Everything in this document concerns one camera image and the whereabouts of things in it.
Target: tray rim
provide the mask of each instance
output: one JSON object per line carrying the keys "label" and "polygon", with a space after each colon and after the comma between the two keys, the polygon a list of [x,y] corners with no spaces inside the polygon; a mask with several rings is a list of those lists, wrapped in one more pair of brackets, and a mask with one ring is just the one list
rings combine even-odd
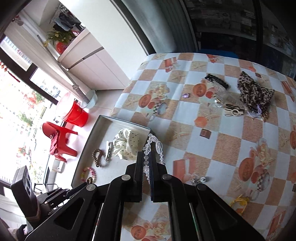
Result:
{"label": "tray rim", "polygon": [[151,133],[151,128],[149,128],[149,127],[142,126],[142,125],[139,125],[139,124],[136,124],[136,123],[130,122],[130,121],[126,121],[126,120],[121,120],[121,119],[118,119],[118,118],[114,118],[114,117],[111,117],[111,116],[99,115],[98,118],[97,118],[97,120],[96,120],[96,122],[95,122],[95,124],[94,124],[94,126],[93,126],[93,128],[91,129],[91,132],[89,133],[89,137],[87,138],[87,141],[86,141],[86,143],[85,143],[85,145],[84,145],[84,147],[83,147],[83,150],[82,150],[82,152],[81,152],[81,154],[80,154],[80,157],[79,157],[79,160],[78,160],[78,162],[77,162],[77,165],[76,165],[76,168],[75,168],[75,172],[74,172],[74,175],[73,175],[73,178],[72,178],[72,181],[71,181],[71,187],[72,187],[72,188],[74,188],[74,187],[73,187],[73,180],[74,180],[74,177],[75,177],[75,175],[76,175],[76,173],[77,173],[77,168],[78,168],[78,164],[79,164],[79,162],[81,161],[81,156],[83,155],[83,153],[84,153],[84,151],[85,151],[85,146],[88,144],[89,139],[90,139],[90,136],[91,136],[91,134],[93,133],[93,131],[94,131],[94,127],[95,127],[95,125],[97,124],[97,122],[99,121],[100,117],[107,117],[107,118],[111,118],[111,119],[114,119],[114,120],[122,121],[122,122],[125,122],[125,123],[133,124],[133,125],[136,125],[136,126],[139,126],[139,127],[143,127],[143,128],[145,128],[145,129],[149,130],[149,133]]}

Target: leopard print fabric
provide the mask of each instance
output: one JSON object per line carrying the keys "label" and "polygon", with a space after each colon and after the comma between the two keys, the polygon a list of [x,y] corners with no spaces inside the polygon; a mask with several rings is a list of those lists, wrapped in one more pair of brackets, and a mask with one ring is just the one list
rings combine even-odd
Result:
{"label": "leopard print fabric", "polygon": [[264,106],[270,103],[270,99],[274,94],[273,89],[262,87],[258,82],[255,82],[245,72],[240,74],[237,81],[237,88],[241,92],[240,100],[248,106]]}

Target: table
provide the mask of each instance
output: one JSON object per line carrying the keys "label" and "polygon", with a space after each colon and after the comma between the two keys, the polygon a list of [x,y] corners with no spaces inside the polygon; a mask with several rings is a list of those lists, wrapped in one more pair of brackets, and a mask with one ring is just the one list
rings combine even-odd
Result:
{"label": "table", "polygon": [[[225,80],[228,91],[238,97],[242,71],[275,90],[266,122],[248,114],[225,116],[213,105],[207,84],[203,96],[193,93],[211,73]],[[184,93],[190,97],[183,98]],[[272,240],[296,206],[294,95],[293,79],[256,63],[198,53],[152,54],[124,89],[111,116],[150,127],[163,143],[169,174],[185,183],[197,175],[208,177],[206,185],[228,204],[240,194],[249,196],[243,218]],[[122,240],[170,240],[168,206],[151,202],[144,181],[143,201],[125,205]]]}

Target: red bucket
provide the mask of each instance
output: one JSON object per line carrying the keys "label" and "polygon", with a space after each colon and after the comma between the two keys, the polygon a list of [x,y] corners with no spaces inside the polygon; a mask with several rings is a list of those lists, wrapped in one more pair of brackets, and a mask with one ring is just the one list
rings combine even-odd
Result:
{"label": "red bucket", "polygon": [[88,118],[89,114],[74,101],[71,110],[63,118],[63,121],[83,127],[86,124]]}

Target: transparent bracelet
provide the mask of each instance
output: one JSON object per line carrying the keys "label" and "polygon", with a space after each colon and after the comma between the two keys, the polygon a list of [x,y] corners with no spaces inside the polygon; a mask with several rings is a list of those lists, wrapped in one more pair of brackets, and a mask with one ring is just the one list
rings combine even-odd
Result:
{"label": "transparent bracelet", "polygon": [[148,155],[151,152],[151,143],[155,142],[156,151],[160,156],[160,164],[165,165],[163,161],[163,145],[162,143],[156,138],[156,136],[152,135],[151,133],[148,135],[149,139],[147,140],[147,144],[143,147],[144,151],[144,173],[146,173],[146,177],[148,182],[150,183],[149,178],[149,166],[148,166]]}

